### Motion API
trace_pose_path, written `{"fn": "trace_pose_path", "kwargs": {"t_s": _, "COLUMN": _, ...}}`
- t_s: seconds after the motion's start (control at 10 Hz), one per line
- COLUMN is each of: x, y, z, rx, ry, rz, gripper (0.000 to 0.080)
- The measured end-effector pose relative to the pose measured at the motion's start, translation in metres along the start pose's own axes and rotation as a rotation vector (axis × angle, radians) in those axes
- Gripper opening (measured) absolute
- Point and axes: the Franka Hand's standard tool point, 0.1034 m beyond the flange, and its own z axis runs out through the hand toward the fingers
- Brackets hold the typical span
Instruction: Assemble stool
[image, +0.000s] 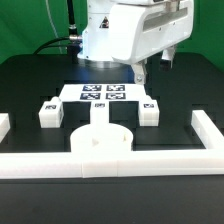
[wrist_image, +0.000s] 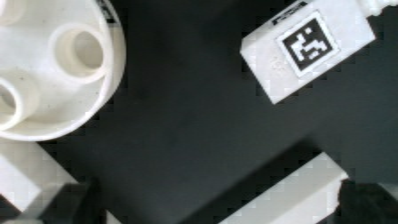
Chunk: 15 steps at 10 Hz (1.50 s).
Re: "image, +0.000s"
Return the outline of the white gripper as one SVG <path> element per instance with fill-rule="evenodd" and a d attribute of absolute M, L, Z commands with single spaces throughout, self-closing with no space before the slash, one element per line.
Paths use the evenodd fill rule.
<path fill-rule="evenodd" d="M 134 82 L 144 85 L 147 71 L 141 60 L 165 49 L 160 66 L 170 70 L 175 45 L 192 33 L 193 17 L 193 0 L 115 1 L 109 16 L 110 55 L 116 62 L 133 64 Z"/>

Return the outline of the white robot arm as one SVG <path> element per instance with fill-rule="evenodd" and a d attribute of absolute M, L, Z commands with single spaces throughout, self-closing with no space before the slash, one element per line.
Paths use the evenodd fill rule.
<path fill-rule="evenodd" d="M 160 53 L 171 64 L 193 30 L 194 0 L 87 0 L 80 61 L 99 68 L 126 64 L 146 83 L 146 60 Z"/>

